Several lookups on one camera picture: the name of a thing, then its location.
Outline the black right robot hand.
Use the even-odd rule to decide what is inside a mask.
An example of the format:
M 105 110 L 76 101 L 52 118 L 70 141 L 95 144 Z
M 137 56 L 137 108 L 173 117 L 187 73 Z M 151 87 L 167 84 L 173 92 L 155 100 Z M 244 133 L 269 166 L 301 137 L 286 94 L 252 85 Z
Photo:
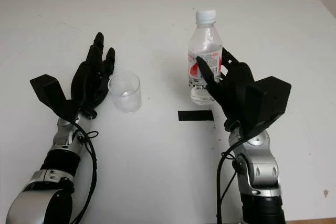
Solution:
M 225 48 L 222 49 L 221 65 L 227 69 L 227 73 L 221 74 L 219 81 L 215 80 L 213 72 L 203 58 L 198 56 L 196 61 L 206 82 L 206 90 L 222 107 L 226 116 L 224 128 L 229 132 L 232 126 L 237 126 L 242 122 L 239 119 L 241 102 L 237 90 L 241 85 L 254 82 L 252 72 L 246 63 L 238 61 Z

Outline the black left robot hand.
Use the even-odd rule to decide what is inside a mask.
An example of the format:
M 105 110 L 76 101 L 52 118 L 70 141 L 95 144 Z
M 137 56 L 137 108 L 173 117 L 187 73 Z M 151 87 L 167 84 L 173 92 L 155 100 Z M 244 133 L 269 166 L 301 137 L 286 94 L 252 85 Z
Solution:
M 71 99 L 76 101 L 79 110 L 89 119 L 95 119 L 95 108 L 108 93 L 108 81 L 114 72 L 115 49 L 109 48 L 103 59 L 104 36 L 98 32 L 71 83 Z

